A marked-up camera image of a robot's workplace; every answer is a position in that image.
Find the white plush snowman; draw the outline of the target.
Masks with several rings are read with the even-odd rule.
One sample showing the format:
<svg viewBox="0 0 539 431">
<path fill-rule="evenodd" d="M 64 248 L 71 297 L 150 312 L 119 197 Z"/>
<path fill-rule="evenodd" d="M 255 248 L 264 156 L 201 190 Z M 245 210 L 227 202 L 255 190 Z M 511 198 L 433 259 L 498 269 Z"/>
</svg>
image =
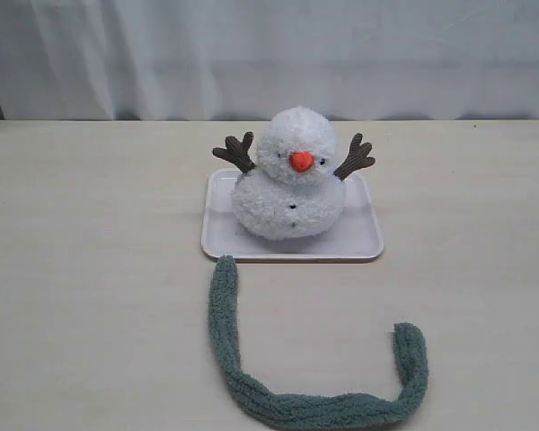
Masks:
<svg viewBox="0 0 539 431">
<path fill-rule="evenodd" d="M 264 240 L 285 241 L 332 228 L 346 205 L 347 178 L 376 162 L 361 132 L 349 140 L 345 157 L 337 150 L 331 122 L 296 106 L 277 113 L 259 136 L 226 136 L 211 153 L 239 171 L 230 194 L 239 224 Z"/>
</svg>

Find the green fuzzy scarf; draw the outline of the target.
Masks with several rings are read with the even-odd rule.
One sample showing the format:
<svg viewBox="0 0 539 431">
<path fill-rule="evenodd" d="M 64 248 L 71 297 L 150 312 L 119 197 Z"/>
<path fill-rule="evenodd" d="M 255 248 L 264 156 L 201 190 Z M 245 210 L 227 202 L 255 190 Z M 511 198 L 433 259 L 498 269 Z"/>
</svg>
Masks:
<svg viewBox="0 0 539 431">
<path fill-rule="evenodd" d="M 218 258 L 208 290 L 208 335 L 230 397 L 247 416 L 277 430 L 363 430 L 401 423 L 421 406 L 429 386 L 429 361 L 422 331 L 409 322 L 393 325 L 393 358 L 402 385 L 395 399 L 364 392 L 320 396 L 271 391 L 242 367 L 238 280 L 234 257 Z"/>
</svg>

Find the white rectangular tray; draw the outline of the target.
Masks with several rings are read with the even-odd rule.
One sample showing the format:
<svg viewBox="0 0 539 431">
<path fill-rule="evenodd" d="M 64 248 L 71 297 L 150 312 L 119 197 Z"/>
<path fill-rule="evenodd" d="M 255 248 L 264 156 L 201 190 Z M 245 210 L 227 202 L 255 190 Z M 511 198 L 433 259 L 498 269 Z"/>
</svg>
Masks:
<svg viewBox="0 0 539 431">
<path fill-rule="evenodd" d="M 328 231 L 280 242 L 256 237 L 237 222 L 230 192 L 239 171 L 221 169 L 208 177 L 200 245 L 211 259 L 231 255 L 238 262 L 367 262 L 384 251 L 366 178 L 358 173 L 346 179 L 347 201 L 340 219 Z"/>
</svg>

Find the white backdrop curtain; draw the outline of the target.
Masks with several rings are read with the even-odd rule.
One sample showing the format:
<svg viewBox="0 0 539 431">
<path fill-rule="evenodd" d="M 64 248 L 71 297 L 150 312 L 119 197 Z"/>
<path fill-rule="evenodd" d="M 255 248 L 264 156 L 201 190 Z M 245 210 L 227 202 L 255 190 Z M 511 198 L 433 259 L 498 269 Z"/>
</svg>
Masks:
<svg viewBox="0 0 539 431">
<path fill-rule="evenodd" d="M 0 119 L 539 119 L 539 1 L 0 1 Z"/>
</svg>

